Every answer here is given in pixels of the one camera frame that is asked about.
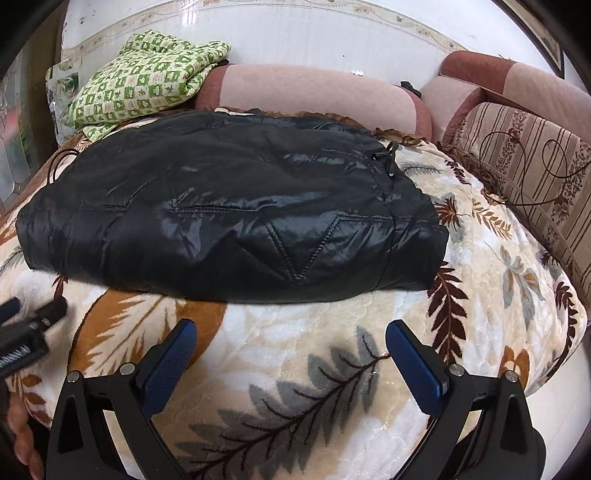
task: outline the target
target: metal screw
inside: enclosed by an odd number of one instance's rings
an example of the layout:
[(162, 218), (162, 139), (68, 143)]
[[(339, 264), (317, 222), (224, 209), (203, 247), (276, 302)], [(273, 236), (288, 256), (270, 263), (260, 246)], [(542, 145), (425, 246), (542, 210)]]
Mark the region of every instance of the metal screw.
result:
[(452, 375), (455, 375), (456, 377), (461, 377), (463, 374), (466, 373), (466, 370), (461, 365), (453, 364), (452, 366), (450, 366), (449, 372)]
[(505, 378), (511, 383), (515, 383), (519, 380), (519, 377), (513, 370), (507, 370), (507, 372), (505, 372)]
[(121, 365), (119, 372), (121, 373), (121, 375), (131, 375), (133, 372), (135, 372), (135, 365), (134, 364), (123, 364), (123, 365)]
[(68, 373), (66, 380), (68, 380), (68, 383), (74, 383), (79, 378), (80, 378), (80, 372), (74, 370), (73, 372)]

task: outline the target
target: fleece blanket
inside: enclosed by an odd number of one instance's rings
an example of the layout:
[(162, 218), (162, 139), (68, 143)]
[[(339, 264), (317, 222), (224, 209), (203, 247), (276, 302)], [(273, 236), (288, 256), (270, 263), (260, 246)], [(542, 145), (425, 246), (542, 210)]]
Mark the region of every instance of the fleece blanket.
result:
[[(559, 265), (476, 178), (424, 142), (400, 147), (396, 162), (450, 231), (428, 291), (290, 306), (114, 291), (31, 271), (16, 208), (0, 228), (0, 301), (19, 297), (22, 316), (63, 294), (70, 308), (47, 332), (49, 356), (10, 378), (10, 389), (49, 426), (68, 371), (102, 375), (137, 362), (186, 317), (199, 330), (197, 351), (153, 421), (191, 478), (391, 478), (428, 420), (385, 348), (391, 320), (404, 319), (448, 364), (479, 375), (515, 371), (527, 394), (564, 363), (587, 323)], [(140, 478), (110, 422), (124, 464)]]

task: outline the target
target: picture frame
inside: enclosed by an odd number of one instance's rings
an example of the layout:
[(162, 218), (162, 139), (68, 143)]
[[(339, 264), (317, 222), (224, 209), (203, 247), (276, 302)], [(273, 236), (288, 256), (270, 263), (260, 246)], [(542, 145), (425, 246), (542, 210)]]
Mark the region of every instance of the picture frame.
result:
[(535, 44), (554, 73), (564, 79), (564, 51), (556, 37), (518, 0), (493, 0)]

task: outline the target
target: green checkered fabric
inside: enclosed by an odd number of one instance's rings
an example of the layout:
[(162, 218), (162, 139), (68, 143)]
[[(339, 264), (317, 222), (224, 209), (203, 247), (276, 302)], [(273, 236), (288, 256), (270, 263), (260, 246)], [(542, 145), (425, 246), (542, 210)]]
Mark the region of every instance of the green checkered fabric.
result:
[(70, 122), (91, 141), (123, 121), (179, 105), (230, 52), (211, 41), (198, 47), (154, 30), (134, 34), (117, 57), (96, 72), (70, 105)]

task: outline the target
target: sofa cushion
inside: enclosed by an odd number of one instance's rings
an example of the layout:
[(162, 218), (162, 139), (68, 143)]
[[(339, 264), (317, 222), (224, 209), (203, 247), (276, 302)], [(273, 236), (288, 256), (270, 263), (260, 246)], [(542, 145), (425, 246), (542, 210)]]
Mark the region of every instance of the sofa cushion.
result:
[(289, 65), (218, 67), (205, 80), (195, 106), (197, 110), (258, 108), (282, 115), (335, 113), (368, 130), (393, 128), (431, 140), (431, 115), (415, 94), (332, 70)]
[(591, 97), (557, 76), (513, 60), (456, 51), (441, 75), (475, 83), (591, 142)]
[(451, 77), (435, 77), (423, 88), (421, 99), (433, 119), (433, 141), (449, 144), (466, 115), (485, 101), (478, 85)]
[[(453, 146), (468, 153), (462, 163), (472, 163), (466, 165), (469, 170), (481, 167), (484, 174), (479, 176), (488, 178), (485, 185), (510, 202), (553, 200), (527, 207), (527, 213), (523, 207), (514, 210), (550, 248), (565, 267), (581, 300), (590, 305), (591, 167), (571, 175), (591, 162), (591, 145), (538, 116), (485, 102), (473, 108), (462, 122)], [(544, 163), (554, 175), (571, 177), (566, 181), (553, 177)]]

